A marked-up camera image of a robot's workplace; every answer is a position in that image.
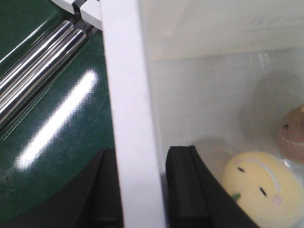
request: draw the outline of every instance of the chrome rod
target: chrome rod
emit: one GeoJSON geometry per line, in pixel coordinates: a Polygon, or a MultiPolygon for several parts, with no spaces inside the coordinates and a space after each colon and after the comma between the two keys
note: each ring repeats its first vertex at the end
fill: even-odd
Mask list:
{"type": "Polygon", "coordinates": [[[88,37],[83,30],[75,29],[58,47],[47,52],[0,98],[0,130],[87,40],[88,37]]]}
{"type": "Polygon", "coordinates": [[[41,56],[62,38],[74,29],[74,24],[70,21],[63,21],[57,28],[49,33],[39,44],[28,52],[11,70],[0,78],[0,97],[11,83],[39,59],[41,56]]]}

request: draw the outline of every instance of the drawn eye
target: drawn eye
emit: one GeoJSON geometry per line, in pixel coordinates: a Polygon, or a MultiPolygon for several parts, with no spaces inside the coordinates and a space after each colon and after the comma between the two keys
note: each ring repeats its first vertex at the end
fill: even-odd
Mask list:
{"type": "Polygon", "coordinates": [[[241,172],[245,172],[245,170],[240,167],[238,167],[237,169],[240,170],[241,172]]]}
{"type": "Polygon", "coordinates": [[[288,125],[288,124],[285,124],[285,125],[283,126],[283,129],[288,131],[289,125],[288,125]]]}
{"type": "Polygon", "coordinates": [[[267,197],[267,194],[266,194],[265,190],[264,190],[262,187],[260,187],[260,190],[261,190],[261,192],[263,193],[263,195],[264,195],[265,197],[267,197]]]}

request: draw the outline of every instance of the white vertical bar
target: white vertical bar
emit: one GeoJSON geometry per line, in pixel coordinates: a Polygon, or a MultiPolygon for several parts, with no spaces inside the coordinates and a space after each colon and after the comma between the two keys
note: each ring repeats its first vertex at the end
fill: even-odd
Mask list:
{"type": "Polygon", "coordinates": [[[137,0],[101,3],[124,225],[164,228],[139,5],[137,0]]]}

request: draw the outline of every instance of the pink cheek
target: pink cheek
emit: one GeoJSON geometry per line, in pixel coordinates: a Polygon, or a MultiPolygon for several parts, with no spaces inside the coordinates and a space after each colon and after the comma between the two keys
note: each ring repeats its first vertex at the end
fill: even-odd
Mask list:
{"type": "Polygon", "coordinates": [[[235,164],[235,165],[239,165],[241,162],[242,162],[241,159],[236,159],[236,160],[234,161],[234,164],[235,164]]]}
{"type": "Polygon", "coordinates": [[[282,204],[282,198],[279,196],[279,195],[275,195],[273,198],[272,198],[272,201],[275,205],[281,205],[282,204]]]}

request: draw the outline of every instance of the green metal surface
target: green metal surface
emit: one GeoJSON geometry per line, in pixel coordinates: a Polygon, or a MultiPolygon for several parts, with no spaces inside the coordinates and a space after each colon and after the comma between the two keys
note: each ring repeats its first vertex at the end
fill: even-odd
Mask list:
{"type": "Polygon", "coordinates": [[[0,76],[68,13],[51,0],[0,0],[0,76]]]}
{"type": "Polygon", "coordinates": [[[0,223],[64,187],[114,137],[102,33],[0,135],[0,223]]]}

